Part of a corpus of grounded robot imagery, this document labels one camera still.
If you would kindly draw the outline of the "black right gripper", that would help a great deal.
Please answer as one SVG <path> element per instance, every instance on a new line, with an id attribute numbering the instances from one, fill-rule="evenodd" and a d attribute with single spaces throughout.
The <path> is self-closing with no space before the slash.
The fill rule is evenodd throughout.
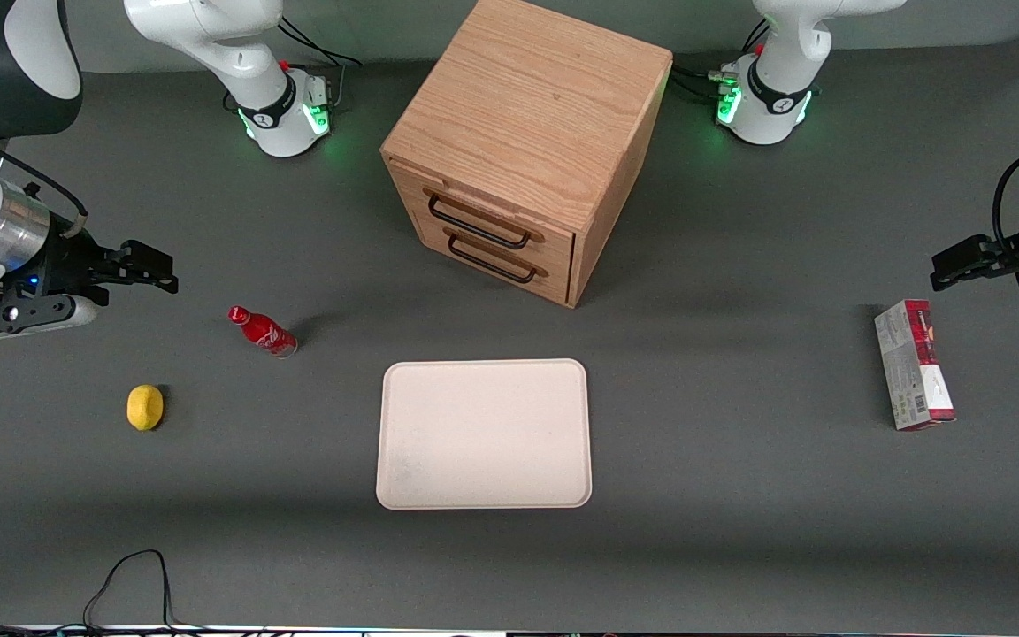
<path id="1" fill-rule="evenodd" d="M 178 294 L 180 283 L 173 258 L 144 242 L 126 241 L 119 249 L 119 265 L 110 261 L 88 230 L 65 238 L 53 230 L 36 257 L 18 270 L 22 295 L 82 295 L 101 297 L 104 285 L 152 285 Z"/>

